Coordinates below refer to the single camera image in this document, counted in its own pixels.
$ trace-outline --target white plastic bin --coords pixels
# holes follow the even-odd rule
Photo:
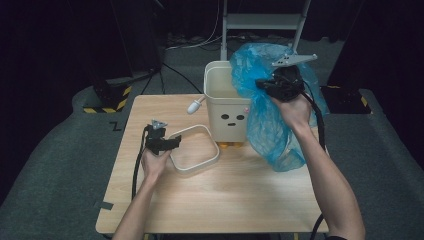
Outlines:
[[[203,90],[209,125],[216,142],[245,142],[250,99],[241,98],[233,87],[231,64],[214,61],[206,65]]]

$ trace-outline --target wrist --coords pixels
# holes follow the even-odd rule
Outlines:
[[[298,140],[313,137],[313,132],[308,124],[298,125],[292,128],[294,135]]]
[[[146,187],[155,187],[158,181],[159,181],[158,176],[149,175],[144,177],[143,184],[146,185]]]

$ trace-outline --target forearm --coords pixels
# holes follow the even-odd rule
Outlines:
[[[155,182],[143,180],[140,189],[131,201],[113,236],[117,239],[143,239],[144,225],[147,220],[150,201],[153,196]]]
[[[365,231],[356,197],[346,178],[319,145],[309,127],[294,130],[305,156],[318,205],[330,234],[363,239]]]

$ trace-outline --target finger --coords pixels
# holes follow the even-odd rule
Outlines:
[[[165,152],[161,155],[161,159],[164,159],[164,160],[168,159],[168,158],[169,158],[169,156],[171,155],[171,152],[172,152],[172,150],[167,150],[167,151],[165,151]]]
[[[152,154],[152,151],[150,151],[150,149],[148,149],[148,148],[144,148],[144,150],[143,150],[144,152],[143,152],[143,155],[144,154],[146,154],[146,156],[147,156],[147,154]]]
[[[141,157],[141,168],[143,168],[143,170],[144,170],[144,157]]]

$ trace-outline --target blue plastic bag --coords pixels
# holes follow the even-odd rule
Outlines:
[[[292,54],[291,48],[269,44],[249,43],[240,47],[231,57],[232,84],[243,98],[251,99],[247,119],[247,139],[253,149],[265,158],[276,172],[300,168],[305,160],[300,145],[291,129],[284,123],[277,106],[264,90],[258,89],[256,79],[271,79],[276,67],[272,62],[284,54]],[[303,80],[309,85],[322,114],[328,113],[327,105],[319,94],[318,79],[306,64],[297,65]],[[311,127],[316,126],[316,117],[311,114]]]

